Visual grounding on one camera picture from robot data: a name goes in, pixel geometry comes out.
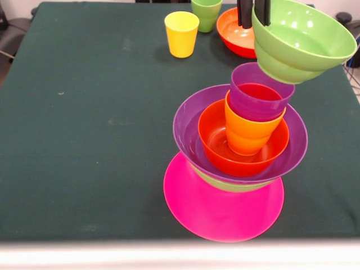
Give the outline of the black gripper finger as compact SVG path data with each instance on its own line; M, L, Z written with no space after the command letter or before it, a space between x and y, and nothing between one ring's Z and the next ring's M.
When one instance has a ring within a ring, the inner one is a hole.
M244 29L252 27L251 11L253 8L252 0L237 0L238 25Z
M271 0L255 0L255 14L263 26L269 26L271 23Z

